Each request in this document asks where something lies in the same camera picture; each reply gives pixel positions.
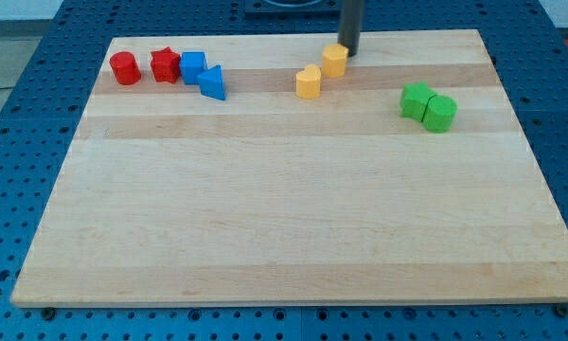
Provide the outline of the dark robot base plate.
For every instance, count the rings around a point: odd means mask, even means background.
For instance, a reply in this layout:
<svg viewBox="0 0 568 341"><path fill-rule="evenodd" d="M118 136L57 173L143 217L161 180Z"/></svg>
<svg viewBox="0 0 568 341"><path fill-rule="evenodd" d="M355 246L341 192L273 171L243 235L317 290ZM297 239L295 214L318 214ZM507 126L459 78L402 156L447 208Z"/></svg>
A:
<svg viewBox="0 0 568 341"><path fill-rule="evenodd" d="M339 0L242 0L246 15L331 14L341 8Z"/></svg>

